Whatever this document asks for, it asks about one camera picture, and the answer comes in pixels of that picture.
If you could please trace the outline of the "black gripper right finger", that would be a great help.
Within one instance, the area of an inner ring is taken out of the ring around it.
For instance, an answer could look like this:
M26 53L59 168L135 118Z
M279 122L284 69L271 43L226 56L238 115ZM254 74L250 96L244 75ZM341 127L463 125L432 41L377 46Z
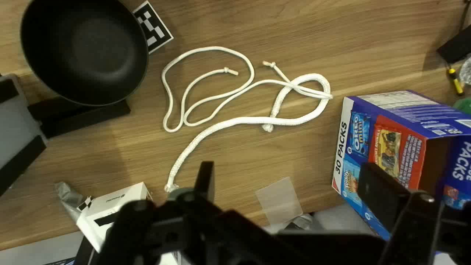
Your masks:
M382 239L388 239L407 202L409 192L375 164L363 164L357 195L366 224Z

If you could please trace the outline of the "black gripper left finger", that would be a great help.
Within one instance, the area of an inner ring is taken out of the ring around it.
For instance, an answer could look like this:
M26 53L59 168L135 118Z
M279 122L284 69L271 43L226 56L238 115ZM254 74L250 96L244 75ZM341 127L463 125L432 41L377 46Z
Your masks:
M194 183L194 190L198 196L212 202L215 198L215 183L213 183L213 164L210 161L204 161L200 164L197 178Z

